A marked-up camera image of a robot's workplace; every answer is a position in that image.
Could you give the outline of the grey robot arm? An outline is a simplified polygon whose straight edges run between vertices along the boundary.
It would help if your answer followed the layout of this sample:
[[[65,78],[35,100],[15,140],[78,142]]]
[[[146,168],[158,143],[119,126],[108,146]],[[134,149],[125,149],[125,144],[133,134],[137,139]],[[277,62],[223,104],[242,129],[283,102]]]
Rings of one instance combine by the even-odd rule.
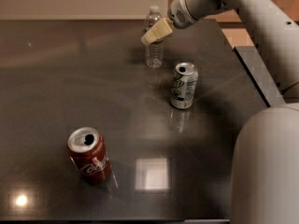
[[[299,26],[271,0],[174,0],[142,41],[227,9],[254,42],[238,53],[268,103],[236,139],[230,224],[299,224]]]

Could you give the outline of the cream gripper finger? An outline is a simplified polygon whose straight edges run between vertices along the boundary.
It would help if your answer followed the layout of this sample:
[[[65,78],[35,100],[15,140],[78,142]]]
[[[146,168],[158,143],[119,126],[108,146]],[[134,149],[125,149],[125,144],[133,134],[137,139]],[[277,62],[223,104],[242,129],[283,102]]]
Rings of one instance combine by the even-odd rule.
[[[144,45],[149,45],[171,35],[174,30],[173,22],[168,18],[156,21],[148,31],[141,37]]]

